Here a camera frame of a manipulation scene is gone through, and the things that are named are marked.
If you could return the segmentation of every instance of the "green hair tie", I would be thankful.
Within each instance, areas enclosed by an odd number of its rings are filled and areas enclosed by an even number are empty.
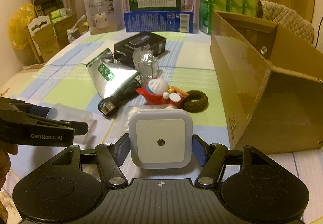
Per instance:
[[[202,91],[188,91],[188,96],[185,98],[182,108],[190,113],[198,113],[203,111],[209,104],[207,95]]]

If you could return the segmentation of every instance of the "black cable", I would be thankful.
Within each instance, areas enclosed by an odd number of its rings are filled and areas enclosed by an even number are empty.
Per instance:
[[[322,20],[323,20],[323,16],[322,16],[322,19],[321,19],[321,22],[320,22],[320,25],[319,25],[318,38],[316,39],[316,45],[315,45],[315,48],[316,48],[316,46],[318,45],[318,41],[319,41],[319,34],[320,34],[320,28],[321,28]]]
[[[141,84],[133,79],[123,90],[114,96],[102,99],[98,104],[99,111],[107,117],[112,116],[120,106],[125,104],[138,95],[136,89],[141,87]]]

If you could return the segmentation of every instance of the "metal pivot bolt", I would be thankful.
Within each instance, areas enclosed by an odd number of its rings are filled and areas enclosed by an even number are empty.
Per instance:
[[[211,185],[213,183],[213,179],[210,177],[200,177],[197,181],[201,185]]]
[[[112,184],[112,185],[122,185],[123,183],[125,183],[125,179],[122,178],[122,177],[113,177],[113,178],[110,178],[109,182]]]

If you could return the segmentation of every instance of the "white wall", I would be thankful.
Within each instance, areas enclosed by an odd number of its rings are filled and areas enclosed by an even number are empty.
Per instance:
[[[30,0],[1,0],[0,3],[0,86],[21,70],[24,65],[35,63],[30,47],[14,50],[7,31],[10,16]]]
[[[322,19],[322,16],[323,16],[323,0],[315,0],[314,13],[313,13],[313,19],[312,19],[312,25],[314,27],[313,46],[315,46],[315,44],[316,44],[319,24]],[[323,23],[321,25],[319,41],[318,41],[318,45],[316,48],[319,49],[323,53]]]

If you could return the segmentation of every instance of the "green label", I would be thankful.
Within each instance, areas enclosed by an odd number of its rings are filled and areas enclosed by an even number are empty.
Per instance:
[[[99,65],[98,71],[108,82],[114,78],[114,73],[112,73],[104,64]]]

